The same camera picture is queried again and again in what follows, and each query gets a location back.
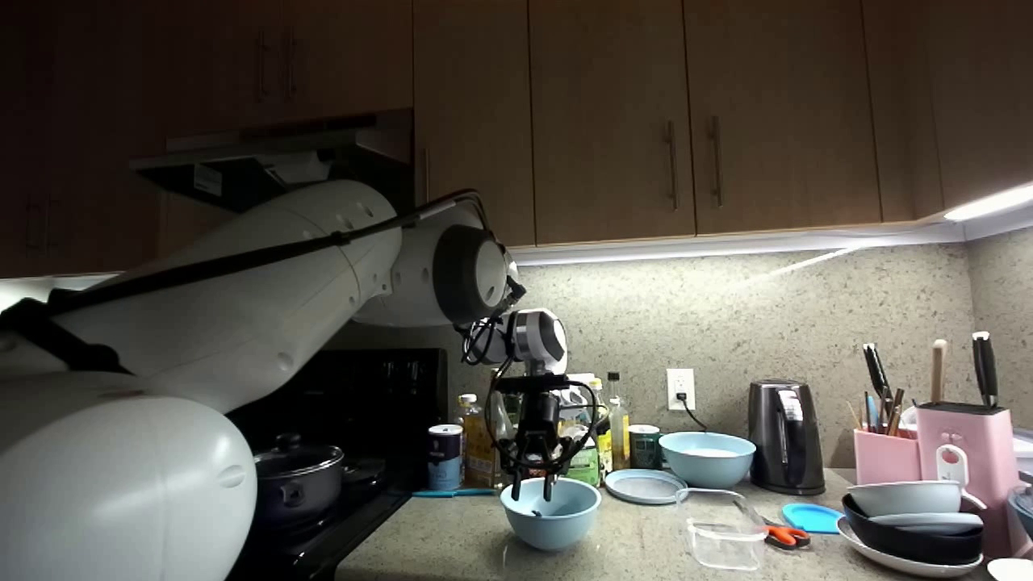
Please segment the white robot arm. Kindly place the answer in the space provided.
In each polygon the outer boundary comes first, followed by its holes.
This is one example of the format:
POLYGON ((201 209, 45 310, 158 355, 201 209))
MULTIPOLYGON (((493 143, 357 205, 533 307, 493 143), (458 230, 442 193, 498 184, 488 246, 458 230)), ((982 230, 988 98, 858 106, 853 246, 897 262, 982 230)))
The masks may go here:
POLYGON ((0 581, 226 581, 257 510, 231 412, 346 323, 452 325, 476 360, 565 385, 557 319, 521 303, 471 193, 411 212, 327 180, 0 325, 0 581))

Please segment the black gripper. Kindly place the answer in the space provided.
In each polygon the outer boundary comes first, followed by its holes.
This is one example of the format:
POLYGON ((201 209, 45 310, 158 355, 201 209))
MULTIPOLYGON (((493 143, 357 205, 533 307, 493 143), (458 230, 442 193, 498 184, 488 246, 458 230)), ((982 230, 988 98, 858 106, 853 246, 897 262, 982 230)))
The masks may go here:
POLYGON ((522 473, 541 473, 552 500, 555 479, 594 437, 594 389, 572 375, 493 379, 488 432, 510 473, 510 500, 521 500, 522 473))

